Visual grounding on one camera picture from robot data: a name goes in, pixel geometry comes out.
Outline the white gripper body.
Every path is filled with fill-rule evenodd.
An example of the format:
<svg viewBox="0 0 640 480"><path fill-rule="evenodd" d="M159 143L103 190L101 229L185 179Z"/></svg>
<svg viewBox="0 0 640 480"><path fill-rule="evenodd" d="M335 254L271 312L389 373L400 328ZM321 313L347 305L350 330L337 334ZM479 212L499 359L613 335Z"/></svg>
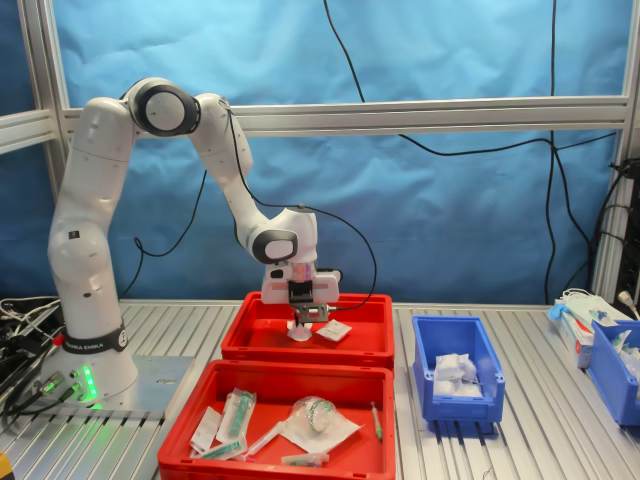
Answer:
<svg viewBox="0 0 640 480"><path fill-rule="evenodd" d="M265 304L324 304L339 298L341 271L315 263L267 265L261 298Z"/></svg>

